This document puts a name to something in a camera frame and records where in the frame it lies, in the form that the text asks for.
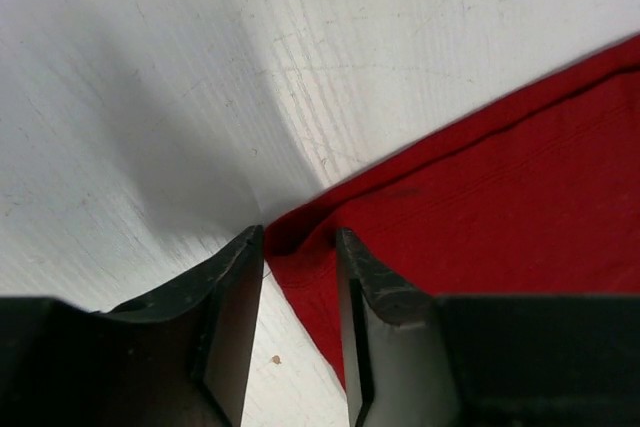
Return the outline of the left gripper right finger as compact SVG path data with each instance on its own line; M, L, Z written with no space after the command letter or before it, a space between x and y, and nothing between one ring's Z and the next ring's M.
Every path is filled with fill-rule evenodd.
M353 426L635 426L635 295L431 296L336 236Z

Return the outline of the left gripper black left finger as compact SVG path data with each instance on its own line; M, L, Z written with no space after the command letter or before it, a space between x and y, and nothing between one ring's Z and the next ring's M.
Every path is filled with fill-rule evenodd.
M263 275L263 229L108 312L1 301L5 426L237 426Z

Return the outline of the red t shirt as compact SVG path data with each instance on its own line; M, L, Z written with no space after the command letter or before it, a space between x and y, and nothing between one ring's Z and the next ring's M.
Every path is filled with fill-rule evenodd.
M526 86L273 222L265 257L342 375L336 233L430 293L639 289L639 41Z

